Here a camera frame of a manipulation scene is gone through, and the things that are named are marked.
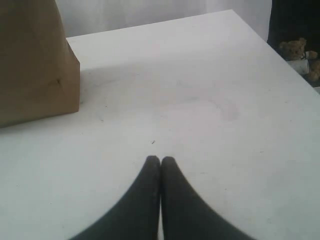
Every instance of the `stuffed toy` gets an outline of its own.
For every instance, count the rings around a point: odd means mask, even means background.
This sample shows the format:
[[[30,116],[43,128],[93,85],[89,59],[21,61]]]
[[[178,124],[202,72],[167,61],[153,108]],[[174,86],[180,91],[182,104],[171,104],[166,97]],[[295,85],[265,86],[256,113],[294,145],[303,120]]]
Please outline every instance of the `stuffed toy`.
[[[283,41],[279,45],[279,53],[287,61],[316,59],[318,53],[315,51],[305,52],[306,45],[307,40],[302,37],[298,41]]]
[[[301,37],[296,41],[281,42],[278,50],[280,55],[299,74],[305,75],[305,78],[310,82],[316,82],[320,79],[320,60],[315,60],[318,57],[317,52],[305,52],[306,44],[307,40]]]

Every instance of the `teddy bear head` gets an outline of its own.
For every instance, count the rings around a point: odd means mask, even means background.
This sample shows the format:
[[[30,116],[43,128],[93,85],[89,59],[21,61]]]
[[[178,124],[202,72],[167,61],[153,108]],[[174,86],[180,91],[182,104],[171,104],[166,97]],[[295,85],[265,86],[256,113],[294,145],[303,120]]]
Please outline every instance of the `teddy bear head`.
[[[287,61],[301,60],[305,54],[306,44],[307,40],[302,37],[298,41],[283,41],[279,45],[279,51]]]

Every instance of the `table surface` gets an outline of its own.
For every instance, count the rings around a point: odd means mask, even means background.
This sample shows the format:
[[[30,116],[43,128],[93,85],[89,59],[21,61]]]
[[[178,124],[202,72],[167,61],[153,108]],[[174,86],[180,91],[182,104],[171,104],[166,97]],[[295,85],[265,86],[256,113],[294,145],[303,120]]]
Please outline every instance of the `table surface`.
[[[173,156],[259,240],[320,236],[320,96],[232,10],[68,39],[80,111],[0,130],[0,239],[66,240]]]

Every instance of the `white wall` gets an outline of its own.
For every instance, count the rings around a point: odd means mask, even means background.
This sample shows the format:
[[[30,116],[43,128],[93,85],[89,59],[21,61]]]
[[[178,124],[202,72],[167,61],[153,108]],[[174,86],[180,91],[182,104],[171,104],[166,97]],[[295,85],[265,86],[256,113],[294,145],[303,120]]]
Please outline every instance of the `white wall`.
[[[233,9],[264,40],[272,0],[56,0],[68,37]]]

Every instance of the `paper bag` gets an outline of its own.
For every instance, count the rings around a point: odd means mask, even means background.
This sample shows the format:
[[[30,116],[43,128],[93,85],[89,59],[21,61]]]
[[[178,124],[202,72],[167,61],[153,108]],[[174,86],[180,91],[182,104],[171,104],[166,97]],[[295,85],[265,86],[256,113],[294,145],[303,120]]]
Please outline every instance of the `paper bag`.
[[[0,0],[0,127],[77,112],[79,85],[55,0]]]

